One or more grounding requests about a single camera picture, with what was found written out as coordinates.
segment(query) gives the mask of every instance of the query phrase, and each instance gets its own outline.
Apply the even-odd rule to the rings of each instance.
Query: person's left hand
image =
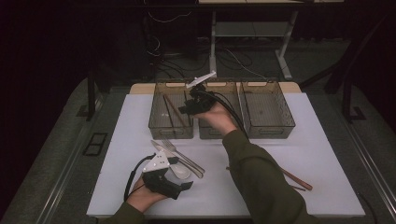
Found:
[[[126,202],[142,213],[146,212],[156,202],[167,198],[160,193],[152,192],[146,188],[142,176],[136,181],[132,191],[133,193],[128,197]]]

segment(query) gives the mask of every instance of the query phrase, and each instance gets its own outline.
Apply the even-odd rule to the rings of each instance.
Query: hand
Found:
[[[224,106],[216,102],[209,111],[194,116],[196,119],[205,119],[214,129],[223,136],[236,130],[231,115]]]
[[[134,191],[126,200],[128,204],[139,210],[141,213],[146,212],[153,204],[167,197],[156,192],[152,192],[144,185],[142,176],[134,184]]]

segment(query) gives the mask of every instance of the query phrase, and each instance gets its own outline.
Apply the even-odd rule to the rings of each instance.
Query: white tabletop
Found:
[[[306,94],[285,93],[285,98],[296,122],[289,138],[253,139],[251,142],[265,148],[280,166],[313,186],[311,191],[299,191],[309,214],[318,217],[364,216]],[[113,215],[122,204],[131,171],[142,158],[156,152],[150,143],[148,127],[151,102],[152,94],[126,96],[92,195],[88,216]],[[194,183],[191,189],[182,191],[177,200],[156,203],[147,211],[147,217],[248,217],[245,203],[226,170],[228,159],[221,141],[201,140],[197,125],[194,127],[193,139],[172,142],[183,154],[206,169],[204,178],[191,175],[187,180],[178,181],[168,171],[167,177],[172,181]]]

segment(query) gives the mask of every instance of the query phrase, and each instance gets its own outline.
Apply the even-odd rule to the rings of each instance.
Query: dark green sweater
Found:
[[[316,217],[306,213],[303,197],[290,187],[267,151],[249,143],[240,131],[224,136],[223,145],[228,153],[233,182],[244,198],[255,224],[319,223]],[[101,223],[143,222],[142,213],[128,203],[123,203],[113,217]]]

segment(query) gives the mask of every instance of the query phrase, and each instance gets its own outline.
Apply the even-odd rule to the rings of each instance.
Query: spoon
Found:
[[[169,167],[179,179],[186,179],[190,176],[191,171],[180,163],[170,164]]]

